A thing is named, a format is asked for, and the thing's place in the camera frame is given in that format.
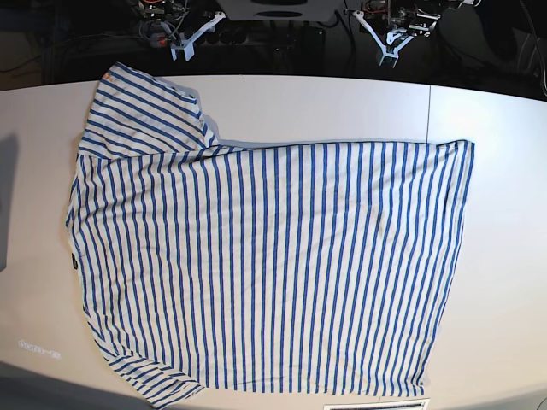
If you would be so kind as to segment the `blue white striped T-shirt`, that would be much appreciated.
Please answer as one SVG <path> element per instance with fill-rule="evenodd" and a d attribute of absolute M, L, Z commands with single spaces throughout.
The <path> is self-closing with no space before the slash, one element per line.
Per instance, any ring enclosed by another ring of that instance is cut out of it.
<path fill-rule="evenodd" d="M 193 95 L 117 63 L 66 220 L 94 341 L 157 409 L 420 395 L 473 163 L 469 141 L 226 146 Z"/>

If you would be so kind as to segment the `black power strip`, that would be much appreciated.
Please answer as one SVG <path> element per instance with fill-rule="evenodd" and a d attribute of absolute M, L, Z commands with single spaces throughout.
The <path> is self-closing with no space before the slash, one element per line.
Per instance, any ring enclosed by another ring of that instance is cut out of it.
<path fill-rule="evenodd" d="M 273 49 L 290 48 L 297 43 L 297 35 L 287 27 L 284 31 L 274 24 L 270 26 L 224 26 L 213 32 L 205 32 L 193 43 L 193 47 L 208 46 L 257 46 Z"/>

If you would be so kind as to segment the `grey box at left edge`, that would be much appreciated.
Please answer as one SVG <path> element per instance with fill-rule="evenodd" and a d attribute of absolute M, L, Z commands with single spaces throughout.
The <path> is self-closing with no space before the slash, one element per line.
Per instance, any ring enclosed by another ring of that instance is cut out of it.
<path fill-rule="evenodd" d="M 1 271 L 6 268 L 8 260 L 9 221 L 18 156 L 18 137 L 10 133 L 1 138 Z"/>

